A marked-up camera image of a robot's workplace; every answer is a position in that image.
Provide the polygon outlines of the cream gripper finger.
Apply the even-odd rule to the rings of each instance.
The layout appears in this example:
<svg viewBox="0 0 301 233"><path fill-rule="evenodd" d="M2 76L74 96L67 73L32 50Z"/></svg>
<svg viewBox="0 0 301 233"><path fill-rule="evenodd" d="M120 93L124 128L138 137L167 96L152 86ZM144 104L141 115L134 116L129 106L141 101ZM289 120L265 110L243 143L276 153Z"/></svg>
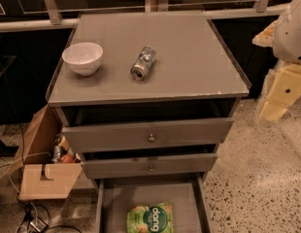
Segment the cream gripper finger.
<svg viewBox="0 0 301 233"><path fill-rule="evenodd" d="M301 64L287 64L275 73L259 117L278 121L301 97Z"/></svg>

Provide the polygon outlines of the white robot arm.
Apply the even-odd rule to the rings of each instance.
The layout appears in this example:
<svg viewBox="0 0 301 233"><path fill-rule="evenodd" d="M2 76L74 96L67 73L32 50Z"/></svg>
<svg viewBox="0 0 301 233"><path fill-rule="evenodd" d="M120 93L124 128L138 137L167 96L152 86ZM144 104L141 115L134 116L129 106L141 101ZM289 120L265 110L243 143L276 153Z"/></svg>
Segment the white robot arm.
<svg viewBox="0 0 301 233"><path fill-rule="evenodd" d="M301 0L292 0L278 19L257 34L252 43L271 47L284 63L274 73L274 81L259 114L266 121L278 121L301 96Z"/></svg>

